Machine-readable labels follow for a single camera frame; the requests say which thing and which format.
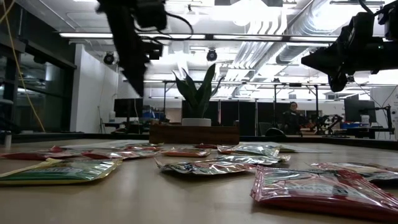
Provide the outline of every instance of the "white pot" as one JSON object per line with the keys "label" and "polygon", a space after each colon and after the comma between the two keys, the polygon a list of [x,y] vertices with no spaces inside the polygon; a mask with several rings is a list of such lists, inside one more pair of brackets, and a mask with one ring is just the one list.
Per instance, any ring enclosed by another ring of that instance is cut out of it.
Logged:
{"label": "white pot", "polygon": [[182,126],[211,127],[211,119],[207,118],[183,118]]}

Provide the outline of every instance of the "wooden table surface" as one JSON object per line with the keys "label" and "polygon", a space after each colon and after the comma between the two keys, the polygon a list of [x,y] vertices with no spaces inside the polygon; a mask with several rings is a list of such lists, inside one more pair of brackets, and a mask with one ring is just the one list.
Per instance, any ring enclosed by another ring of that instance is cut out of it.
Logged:
{"label": "wooden table surface", "polygon": [[[11,151],[101,141],[107,140],[15,144]],[[372,162],[398,166],[398,153],[394,151],[329,144],[291,145],[332,152],[291,154],[289,164],[293,169],[306,169],[306,163],[311,162]],[[195,160],[158,158],[162,162]],[[0,159],[0,173],[36,163]],[[263,207],[254,203],[249,196],[253,181],[254,171],[187,177],[161,173],[153,159],[126,161],[107,178],[92,184],[0,187],[0,220],[4,224],[371,223]],[[398,196],[398,190],[385,190]]]}

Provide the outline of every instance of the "yellow cable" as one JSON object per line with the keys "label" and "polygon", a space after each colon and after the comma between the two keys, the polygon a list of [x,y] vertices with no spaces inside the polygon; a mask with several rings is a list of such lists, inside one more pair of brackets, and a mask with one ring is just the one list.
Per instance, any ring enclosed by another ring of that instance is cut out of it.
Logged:
{"label": "yellow cable", "polygon": [[4,15],[1,17],[0,24],[6,18],[6,16],[10,13],[12,7],[14,6],[14,3],[15,3],[15,0],[12,0],[12,2],[10,4],[10,7],[8,7],[8,9],[5,11]]}
{"label": "yellow cable", "polygon": [[12,35],[11,35],[10,23],[8,22],[8,16],[7,16],[7,13],[8,13],[8,12],[7,12],[7,10],[6,10],[6,4],[3,3],[2,6],[3,6],[3,8],[4,8],[4,16],[5,16],[5,18],[6,18],[6,23],[7,23],[7,28],[8,28],[8,35],[10,36],[11,47],[12,47],[12,53],[14,53],[15,63],[16,63],[16,65],[17,65],[19,77],[21,78],[22,86],[23,86],[24,89],[25,89],[25,94],[26,94],[27,100],[29,101],[30,107],[32,107],[33,113],[35,114],[35,117],[37,118],[37,121],[39,122],[40,127],[42,128],[42,131],[45,133],[45,129],[44,129],[44,127],[43,127],[42,121],[40,120],[39,116],[37,115],[36,110],[35,110],[35,108],[34,108],[32,102],[31,102],[31,100],[30,100],[29,94],[28,94],[27,89],[26,89],[26,86],[25,86],[24,77],[22,76],[21,68],[20,68],[19,63],[18,63],[18,57],[17,57],[16,51],[15,51],[15,47],[14,47],[14,41],[13,41]]}

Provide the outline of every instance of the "potted plant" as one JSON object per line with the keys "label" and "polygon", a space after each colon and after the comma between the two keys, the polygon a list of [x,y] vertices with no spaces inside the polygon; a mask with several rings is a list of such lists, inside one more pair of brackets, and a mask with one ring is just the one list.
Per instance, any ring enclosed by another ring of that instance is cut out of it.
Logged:
{"label": "potted plant", "polygon": [[183,126],[211,126],[211,119],[203,118],[203,116],[209,106],[210,98],[216,95],[218,87],[224,79],[224,77],[220,78],[216,88],[212,90],[211,81],[214,78],[215,70],[216,64],[210,66],[199,89],[196,88],[195,82],[185,70],[185,80],[180,80],[173,72],[178,91],[187,101],[192,114],[192,118],[182,119]]}

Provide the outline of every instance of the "person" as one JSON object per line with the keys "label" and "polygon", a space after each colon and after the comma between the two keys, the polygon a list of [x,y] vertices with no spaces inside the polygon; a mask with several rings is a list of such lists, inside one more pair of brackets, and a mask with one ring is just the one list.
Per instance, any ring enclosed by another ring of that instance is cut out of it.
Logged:
{"label": "person", "polygon": [[309,123],[304,116],[297,112],[297,108],[296,102],[290,102],[289,110],[283,113],[282,129],[285,134],[300,134],[300,128]]}

